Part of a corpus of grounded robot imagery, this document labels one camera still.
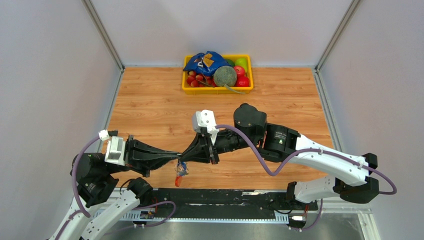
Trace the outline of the red handled key ring holder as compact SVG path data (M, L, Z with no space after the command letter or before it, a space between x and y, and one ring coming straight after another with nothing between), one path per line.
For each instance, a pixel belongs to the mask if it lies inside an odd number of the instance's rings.
M175 165L176 177L174 184L176 187L180 187L183 181L183 177L189 174L188 166L185 162L178 161Z

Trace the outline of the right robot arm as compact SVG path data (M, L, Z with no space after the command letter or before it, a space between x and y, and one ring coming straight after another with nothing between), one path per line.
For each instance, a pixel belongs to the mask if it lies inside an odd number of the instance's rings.
M323 146L294 129L269 123L265 112L247 103L234 111L233 121L233 125L218 125L212 111L196 112L192 117L196 135L180 161L215 165L220 154L250 148L273 177L287 163L326 173L323 178L287 185L285 201L292 209L331 197L367 204L380 194L379 181L371 177L378 166L372 153L356 156Z

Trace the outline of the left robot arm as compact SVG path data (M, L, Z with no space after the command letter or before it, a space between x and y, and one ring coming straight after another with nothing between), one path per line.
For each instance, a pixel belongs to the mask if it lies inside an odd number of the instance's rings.
M180 152L163 150L134 139L118 136L117 131L102 130L75 156L70 175L73 199L71 206L52 240L99 240L121 218L132 210L141 211L141 219L134 227L146 226L146 220L158 216L158 206L172 207L170 200L159 201L153 196L153 187L145 180L152 170L180 159ZM112 175L134 171L140 177L128 180L126 189L117 199L96 215L109 200L119 183Z

